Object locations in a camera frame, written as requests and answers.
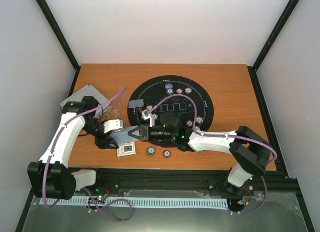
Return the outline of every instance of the gray sticker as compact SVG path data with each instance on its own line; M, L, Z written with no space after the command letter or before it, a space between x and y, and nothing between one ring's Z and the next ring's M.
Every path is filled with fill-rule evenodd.
M139 108L144 106L144 100L139 99L139 100L132 100L129 101L128 108Z

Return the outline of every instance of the wooden table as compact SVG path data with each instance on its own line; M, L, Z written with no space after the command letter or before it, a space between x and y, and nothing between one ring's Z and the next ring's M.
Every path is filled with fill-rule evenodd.
M74 92L88 83L106 98L111 98L124 86L127 90L119 105L119 116L130 126L128 101L143 82L161 75L179 75L199 83L210 95L214 106L213 123L209 131L231 131L246 125L267 139L247 66L244 64L83 64ZM155 146L154 156L147 156L151 144L137 141L136 155L117 157L116 150L100 150L93 136L78 137L70 155L71 167L144 168L144 169L207 169L228 170L236 164L233 156L214 151L182 152L170 148L171 156L162 155L163 148ZM274 163L268 170L275 170Z

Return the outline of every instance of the white robotic arm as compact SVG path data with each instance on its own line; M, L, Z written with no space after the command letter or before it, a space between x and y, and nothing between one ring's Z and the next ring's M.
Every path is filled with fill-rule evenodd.
M99 148L118 147L109 134L111 130L117 131L123 128L122 120L108 120L100 123L92 113L75 118L77 114L95 108L97 105L98 101L93 97L84 97L82 102L68 102L63 107L59 127L48 149L39 162L31 162L27 169L32 189L37 197L42 197L44 176L46 176L46 196L56 199L70 199L76 190L91 186L96 182L96 171L94 170L70 173L67 168L70 153L82 129L94 135L95 144ZM45 175L44 167L49 157L51 158L48 174Z
M223 132L223 133L215 133L210 132L210 134L214 135L225 135L225 137L209 137L205 134L207 132L198 131L200 134L203 133L203 135L196 134L195 132L192 132L192 134L189 137L189 146L194 151L220 151L225 152L227 154L231 154L230 152L230 143L234 142L234 138L229 137L230 135L236 136L236 131L229 131L229 132ZM235 167L233 167L228 175L227 181L236 186L241 187L248 179L250 179L253 175L246 172L239 163Z
M253 176L262 176L270 158L271 152L263 146L250 144L246 147L246 140L242 141L236 137L248 138L259 141L268 146L270 144L256 134L254 131L245 126L240 126L237 131L230 132L203 132L198 128L189 128L183 126L176 116L171 112L166 112L160 116L162 126L141 125L128 134L142 141L162 141L171 140L175 142L176 147L182 151L220 151L231 154L237 161L237 165L233 167L227 178L230 190L233 187L241 187L248 179Z

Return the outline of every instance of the black round board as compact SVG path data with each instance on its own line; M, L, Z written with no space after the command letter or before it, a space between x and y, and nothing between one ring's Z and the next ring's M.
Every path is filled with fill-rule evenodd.
M143 99L143 107L128 108L128 119L132 126L148 125L149 120L142 119L141 111L148 106L155 106L170 94L184 94L190 97L197 109L197 123L202 131L207 131L214 118L214 106L206 90L195 81L182 76L158 76L141 84L131 95L130 101ZM191 102L184 97L175 96L168 99L152 112L155 125L161 125L160 116L171 111L181 120L181 123L192 127L195 109ZM172 141L152 141L153 144L163 147L175 147Z

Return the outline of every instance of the white wall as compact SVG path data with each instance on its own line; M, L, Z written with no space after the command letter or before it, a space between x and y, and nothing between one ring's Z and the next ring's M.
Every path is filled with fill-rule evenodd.
M288 0L47 0L80 63L252 65Z
M258 77L290 177L320 231L320 0L300 0Z
M0 0L0 60L0 230L12 232L74 71L35 0Z

